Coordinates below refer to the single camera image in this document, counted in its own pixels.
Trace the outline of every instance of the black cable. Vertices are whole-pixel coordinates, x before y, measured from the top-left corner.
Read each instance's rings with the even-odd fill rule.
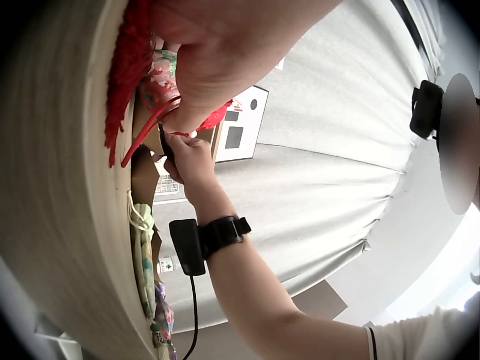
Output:
[[[192,283],[192,296],[193,296],[193,321],[195,323],[195,330],[193,332],[193,340],[190,349],[187,352],[187,355],[183,358],[186,360],[190,354],[193,352],[195,345],[197,344],[197,336],[198,336],[198,309],[197,309],[197,294],[195,292],[195,282],[193,281],[193,276],[190,276],[190,282]]]

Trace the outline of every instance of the red cord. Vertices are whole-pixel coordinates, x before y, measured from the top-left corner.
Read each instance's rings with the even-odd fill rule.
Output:
[[[168,106],[173,103],[174,101],[180,100],[180,96],[176,96],[173,99],[170,99],[167,101],[165,104],[163,104],[160,109],[158,109],[145,123],[145,125],[142,127],[140,132],[138,133],[137,137],[133,141],[132,145],[130,146],[130,149],[128,149],[127,154],[125,154],[125,157],[123,158],[121,162],[121,167],[124,168],[127,166],[128,162],[130,161],[133,153],[135,150],[140,146],[140,144],[145,140],[145,137],[148,135],[149,132],[162,120],[168,113],[170,113],[174,109],[170,109],[168,112],[165,114],[162,114],[165,109],[168,108]]]

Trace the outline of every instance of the wrist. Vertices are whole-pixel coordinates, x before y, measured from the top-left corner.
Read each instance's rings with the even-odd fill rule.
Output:
[[[237,211],[220,184],[203,189],[189,198],[195,208],[197,223],[206,225],[213,220],[226,216],[236,216]]]

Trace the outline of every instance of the forearm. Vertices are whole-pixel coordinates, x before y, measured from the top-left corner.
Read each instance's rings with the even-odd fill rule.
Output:
[[[214,192],[203,192],[193,201],[199,225],[236,215],[225,192],[214,188]],[[248,236],[212,254],[207,265],[216,297],[230,323],[257,353],[265,358],[277,356],[285,345],[279,337],[301,313]]]

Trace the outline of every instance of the sleeve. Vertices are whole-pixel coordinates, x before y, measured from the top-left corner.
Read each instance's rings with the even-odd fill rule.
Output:
[[[437,308],[428,316],[366,328],[370,360],[450,359],[476,322],[471,314]]]

